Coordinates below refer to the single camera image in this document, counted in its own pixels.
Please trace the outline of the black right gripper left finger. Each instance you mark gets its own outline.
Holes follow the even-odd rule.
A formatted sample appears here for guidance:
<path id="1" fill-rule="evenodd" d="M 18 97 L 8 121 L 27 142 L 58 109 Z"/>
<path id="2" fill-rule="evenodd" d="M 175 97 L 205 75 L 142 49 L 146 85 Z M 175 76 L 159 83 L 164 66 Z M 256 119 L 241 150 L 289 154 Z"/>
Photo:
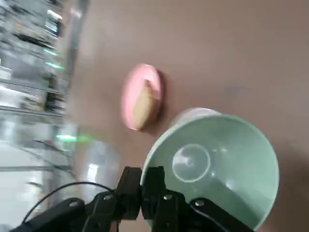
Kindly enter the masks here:
<path id="1" fill-rule="evenodd" d="M 16 232 L 108 232 L 112 223 L 135 220 L 141 205 L 141 168 L 125 167 L 116 189 L 94 182 L 76 182 L 103 188 L 91 202 L 73 197 L 28 219 L 25 215 Z"/>

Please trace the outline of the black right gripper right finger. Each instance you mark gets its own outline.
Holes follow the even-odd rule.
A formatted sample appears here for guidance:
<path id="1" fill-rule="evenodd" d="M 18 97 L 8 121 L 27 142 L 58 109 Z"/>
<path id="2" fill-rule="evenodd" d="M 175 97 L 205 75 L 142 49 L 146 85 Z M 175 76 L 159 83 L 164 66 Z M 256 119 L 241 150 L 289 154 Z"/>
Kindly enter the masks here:
<path id="1" fill-rule="evenodd" d="M 189 203 L 182 193 L 166 188 L 164 167 L 151 167 L 141 184 L 141 210 L 153 232 L 251 232 L 252 229 L 198 197 Z"/>

